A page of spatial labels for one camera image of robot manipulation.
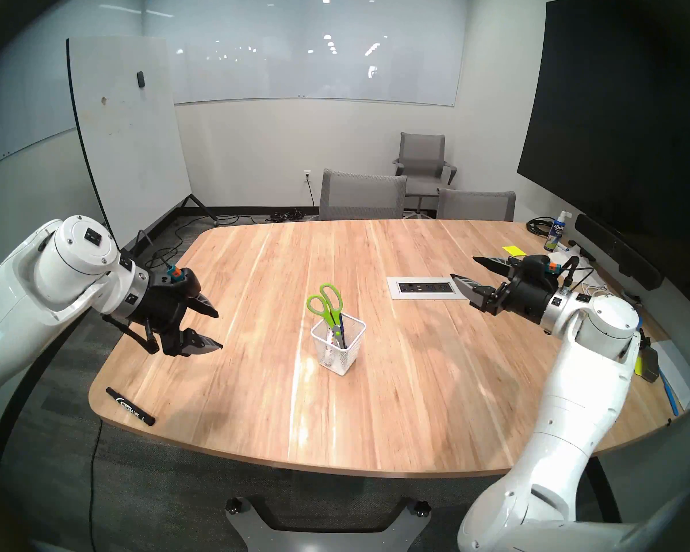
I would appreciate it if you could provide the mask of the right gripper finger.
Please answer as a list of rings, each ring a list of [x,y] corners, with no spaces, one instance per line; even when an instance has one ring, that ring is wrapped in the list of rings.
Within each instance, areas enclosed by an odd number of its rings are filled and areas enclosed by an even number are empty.
[[[503,310],[503,284],[496,289],[457,274],[450,274],[457,291],[481,312],[496,316]]]
[[[488,271],[500,276],[514,276],[522,263],[521,259],[515,257],[504,259],[474,256],[473,260]]]

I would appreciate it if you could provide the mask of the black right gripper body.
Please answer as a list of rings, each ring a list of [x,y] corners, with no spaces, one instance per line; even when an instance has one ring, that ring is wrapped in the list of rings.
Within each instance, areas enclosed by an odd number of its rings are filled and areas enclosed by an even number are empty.
[[[503,286],[496,313],[508,311],[540,325],[550,300],[558,290],[558,279],[557,274],[547,272],[545,267],[515,268],[510,282]]]

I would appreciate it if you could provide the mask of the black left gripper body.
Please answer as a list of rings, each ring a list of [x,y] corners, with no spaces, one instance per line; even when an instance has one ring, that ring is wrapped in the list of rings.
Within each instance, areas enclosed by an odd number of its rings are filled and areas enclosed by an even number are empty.
[[[145,339],[135,337],[147,353],[162,349],[165,355],[179,356],[180,322],[187,310],[185,300],[190,297],[191,270],[177,269],[180,279],[171,275],[149,272],[143,297],[136,303],[131,321],[145,330]]]

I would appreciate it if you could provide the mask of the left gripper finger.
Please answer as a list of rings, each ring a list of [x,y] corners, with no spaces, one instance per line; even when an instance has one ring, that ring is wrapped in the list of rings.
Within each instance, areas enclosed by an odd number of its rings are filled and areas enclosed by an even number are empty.
[[[188,297],[185,300],[187,307],[199,314],[211,317],[219,318],[219,313],[212,305],[212,303],[203,296],[202,293],[197,294],[195,297]]]
[[[179,332],[179,340],[179,355],[183,357],[203,355],[221,350],[224,347],[216,340],[203,336],[191,328],[181,330]]]

